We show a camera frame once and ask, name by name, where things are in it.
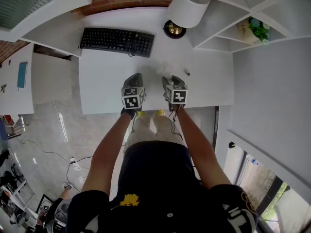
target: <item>shoe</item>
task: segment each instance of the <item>shoe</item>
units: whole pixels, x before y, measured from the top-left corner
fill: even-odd
[[[165,112],[164,112],[164,110],[157,110],[156,115],[157,116],[165,116]]]
[[[5,157],[6,159],[8,159],[9,156],[10,156],[9,150],[4,151],[2,154],[3,154],[3,156],[6,156],[6,157]]]
[[[72,184],[70,184],[70,183],[63,183],[62,184],[62,187],[65,189],[65,190],[70,190],[70,189],[72,189]]]
[[[137,113],[138,113],[139,117],[146,115],[146,113],[144,111],[137,111]]]

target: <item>potted plant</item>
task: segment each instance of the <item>potted plant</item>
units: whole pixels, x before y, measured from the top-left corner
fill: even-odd
[[[238,23],[238,29],[245,40],[249,44],[253,44],[260,40],[263,44],[268,44],[270,26],[256,18],[250,17]]]

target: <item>brass lamp base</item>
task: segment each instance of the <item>brass lamp base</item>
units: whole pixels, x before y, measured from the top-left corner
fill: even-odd
[[[171,20],[168,20],[164,25],[164,33],[172,39],[180,39],[186,33],[186,28],[182,28],[174,24]]]

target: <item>lamp shade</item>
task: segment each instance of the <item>lamp shade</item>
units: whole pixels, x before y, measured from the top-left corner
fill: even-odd
[[[173,0],[168,8],[170,20],[183,28],[198,25],[210,0]]]

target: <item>concrete floor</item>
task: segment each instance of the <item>concrete floor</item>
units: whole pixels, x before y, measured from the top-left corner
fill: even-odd
[[[35,106],[35,113],[23,115],[26,131],[18,139],[9,141],[12,153],[16,154],[21,172],[24,174],[35,198],[30,208],[35,210],[43,194],[52,200],[58,198],[62,192],[62,183],[67,182],[66,172],[69,166],[70,155],[76,160],[92,156],[96,147],[117,121],[120,114],[83,115],[79,90],[78,65],[71,70],[72,97],[65,100],[55,100]],[[212,141],[214,130],[214,107],[187,109],[191,118],[201,128],[206,137]],[[124,142],[131,131],[130,124]],[[123,147],[115,164],[112,177],[110,198],[115,197],[116,184],[123,159]],[[75,171],[70,165],[68,179],[77,189],[81,189],[88,174],[91,158],[79,162],[82,168]]]

